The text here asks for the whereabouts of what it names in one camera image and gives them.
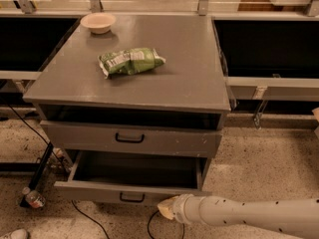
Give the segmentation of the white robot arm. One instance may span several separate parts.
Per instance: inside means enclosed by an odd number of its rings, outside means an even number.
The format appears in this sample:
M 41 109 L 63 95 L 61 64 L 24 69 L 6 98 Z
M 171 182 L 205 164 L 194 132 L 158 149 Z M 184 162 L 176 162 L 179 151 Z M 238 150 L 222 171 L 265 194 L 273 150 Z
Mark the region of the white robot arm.
M 159 213 L 182 224 L 249 225 L 302 239 L 319 239 L 317 198 L 234 201 L 220 196 L 182 194 L 158 204 Z

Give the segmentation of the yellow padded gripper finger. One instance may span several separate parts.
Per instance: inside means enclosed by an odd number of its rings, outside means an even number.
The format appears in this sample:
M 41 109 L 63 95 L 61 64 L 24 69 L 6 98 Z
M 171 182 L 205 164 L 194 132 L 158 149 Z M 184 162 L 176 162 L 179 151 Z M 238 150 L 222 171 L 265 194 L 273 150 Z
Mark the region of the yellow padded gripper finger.
M 168 220 L 174 219 L 173 204 L 177 200 L 177 196 L 168 198 L 158 204 L 159 213 Z

